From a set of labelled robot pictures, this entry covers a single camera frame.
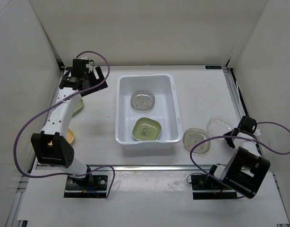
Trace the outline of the clear plate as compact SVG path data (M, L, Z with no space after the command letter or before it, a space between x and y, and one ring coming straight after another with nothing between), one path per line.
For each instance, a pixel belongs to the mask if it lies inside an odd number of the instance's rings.
M232 124L221 116L212 117L206 128L212 137L221 136L233 130Z
M149 111L154 107L155 96L148 91L136 91L130 99L130 105L137 111Z
M209 135L206 131L198 128L189 128L184 132L183 135L183 145L186 150L191 151L191 149L197 145L199 142L202 142L209 138ZM210 141L205 142L195 148L194 153L204 154L210 149Z

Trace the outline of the yellow square plate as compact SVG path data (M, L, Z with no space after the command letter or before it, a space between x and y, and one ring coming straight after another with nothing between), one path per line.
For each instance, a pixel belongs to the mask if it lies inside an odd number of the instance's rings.
M67 130L67 138L66 138L66 140L67 140L67 142L69 144L71 144L74 141L74 133L70 129Z

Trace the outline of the green plate with panda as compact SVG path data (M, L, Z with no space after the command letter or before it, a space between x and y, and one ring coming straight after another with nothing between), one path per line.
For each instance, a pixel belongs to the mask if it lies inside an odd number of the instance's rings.
M156 141L158 140L162 126L156 120L142 117L137 120L132 135L138 141Z

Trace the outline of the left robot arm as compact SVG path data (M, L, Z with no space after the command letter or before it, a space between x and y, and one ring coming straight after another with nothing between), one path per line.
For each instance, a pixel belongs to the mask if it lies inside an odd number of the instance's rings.
M93 60L75 58L72 68L66 71L59 85L56 102L60 105L52 109L41 132L31 136L38 162L69 174L82 189L93 185L93 177L89 174L91 168L75 158L74 149L67 141L67 132L79 101L91 91L75 93L95 86L103 79L101 68L95 67Z

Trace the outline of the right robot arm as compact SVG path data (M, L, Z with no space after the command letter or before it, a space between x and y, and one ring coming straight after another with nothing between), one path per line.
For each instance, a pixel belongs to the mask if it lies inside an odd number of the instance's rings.
M256 128L255 119L243 116L236 128L224 134L235 152L227 165L213 165L206 177L208 187L217 189L223 184L249 199L257 194L271 164L257 151Z

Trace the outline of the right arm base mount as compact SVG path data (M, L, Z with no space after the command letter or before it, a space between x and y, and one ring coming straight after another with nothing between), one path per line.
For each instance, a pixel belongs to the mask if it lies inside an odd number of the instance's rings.
M232 200L237 193L227 186L201 173L187 176L186 182L192 187L193 200Z

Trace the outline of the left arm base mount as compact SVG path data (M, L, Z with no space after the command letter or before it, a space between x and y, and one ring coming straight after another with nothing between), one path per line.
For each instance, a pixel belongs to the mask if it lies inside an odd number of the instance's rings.
M115 178L108 175L89 174L83 178L67 177L64 198L107 199Z

